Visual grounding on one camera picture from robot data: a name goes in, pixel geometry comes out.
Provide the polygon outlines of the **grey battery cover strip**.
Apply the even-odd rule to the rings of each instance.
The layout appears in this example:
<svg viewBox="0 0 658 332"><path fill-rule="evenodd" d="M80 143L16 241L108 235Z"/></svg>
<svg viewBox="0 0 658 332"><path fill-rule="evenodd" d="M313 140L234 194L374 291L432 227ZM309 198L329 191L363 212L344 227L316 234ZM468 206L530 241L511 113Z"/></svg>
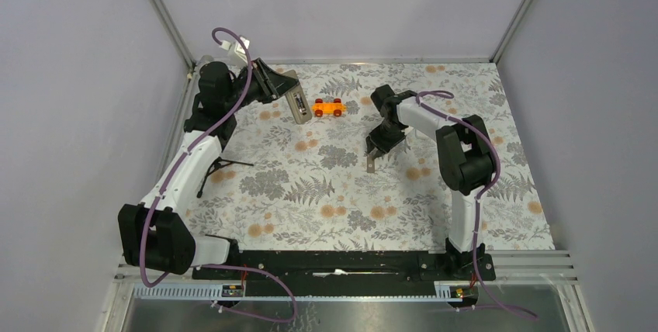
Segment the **grey battery cover strip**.
<svg viewBox="0 0 658 332"><path fill-rule="evenodd" d="M375 173L376 172L376 160L374 160L374 161L367 161L366 160L366 172L367 173Z"/></svg>

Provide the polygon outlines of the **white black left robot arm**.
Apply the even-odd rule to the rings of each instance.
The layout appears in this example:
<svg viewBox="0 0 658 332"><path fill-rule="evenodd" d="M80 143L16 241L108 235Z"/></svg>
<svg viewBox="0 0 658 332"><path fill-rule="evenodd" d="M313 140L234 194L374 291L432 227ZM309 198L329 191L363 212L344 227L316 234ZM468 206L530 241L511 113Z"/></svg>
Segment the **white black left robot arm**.
<svg viewBox="0 0 658 332"><path fill-rule="evenodd" d="M184 212L202 197L208 178L230 165L221 156L236 125L237 110L253 102L268 104L301 89L293 70L279 72L261 59L234 74L223 62L210 61L195 74L198 92L176 156L151 191L118 214L123 258L128 265L182 275L210 265L221 278L241 267L225 237L194 234Z"/></svg>

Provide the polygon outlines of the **grey remote control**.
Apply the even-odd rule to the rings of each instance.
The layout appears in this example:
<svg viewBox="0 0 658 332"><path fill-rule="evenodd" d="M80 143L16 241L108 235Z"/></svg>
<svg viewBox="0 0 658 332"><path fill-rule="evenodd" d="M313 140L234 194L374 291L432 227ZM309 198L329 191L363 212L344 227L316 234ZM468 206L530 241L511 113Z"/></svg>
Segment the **grey remote control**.
<svg viewBox="0 0 658 332"><path fill-rule="evenodd" d="M289 104L295 122L298 125L309 122L312 119L313 114L297 73L294 70L288 70L284 71L282 74L286 77L293 78L296 81L296 85L285 94L286 101Z"/></svg>

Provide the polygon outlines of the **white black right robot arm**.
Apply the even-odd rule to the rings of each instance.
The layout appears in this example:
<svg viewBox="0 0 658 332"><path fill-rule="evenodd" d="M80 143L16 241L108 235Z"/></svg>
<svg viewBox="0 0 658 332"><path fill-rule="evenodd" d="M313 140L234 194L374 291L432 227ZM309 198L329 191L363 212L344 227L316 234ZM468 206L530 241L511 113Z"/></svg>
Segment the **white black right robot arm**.
<svg viewBox="0 0 658 332"><path fill-rule="evenodd" d="M445 269L453 278L464 279L476 268L470 252L481 245L480 200L500 176L500 158L481 117L459 119L440 112L422 101L430 95L454 97L446 90L396 93L389 85L375 89L370 98L382 122L365 139L368 169L373 171L376 158L405 140L408 128L435 142L439 172L452 193L452 219L445 247L454 252L446 256Z"/></svg>

